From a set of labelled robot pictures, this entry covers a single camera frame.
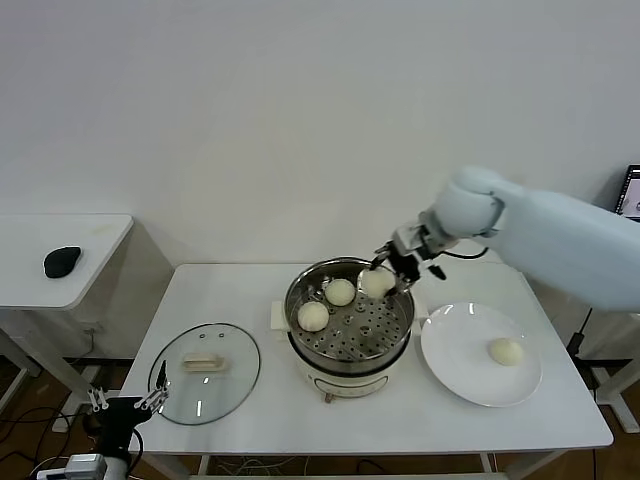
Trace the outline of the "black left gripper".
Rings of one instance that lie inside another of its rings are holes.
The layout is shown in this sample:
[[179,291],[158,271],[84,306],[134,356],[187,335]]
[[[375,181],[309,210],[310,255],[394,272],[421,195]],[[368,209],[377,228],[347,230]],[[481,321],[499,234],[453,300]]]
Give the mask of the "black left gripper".
[[88,398],[93,411],[102,411],[102,426],[107,429],[133,429],[147,422],[168,398],[166,361],[160,364],[154,387],[144,397],[112,397],[107,400],[101,387],[92,387]]

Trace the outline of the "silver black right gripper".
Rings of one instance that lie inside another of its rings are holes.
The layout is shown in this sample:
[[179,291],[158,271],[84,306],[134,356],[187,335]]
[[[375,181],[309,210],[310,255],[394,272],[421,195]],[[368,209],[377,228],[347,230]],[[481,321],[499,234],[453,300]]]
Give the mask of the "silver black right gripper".
[[373,269],[386,263],[395,270],[395,283],[387,291],[387,296],[404,295],[421,277],[422,267],[437,279],[445,278],[442,268],[434,263],[443,251],[443,245],[424,225],[407,223],[395,230],[392,242],[386,242],[375,251]]

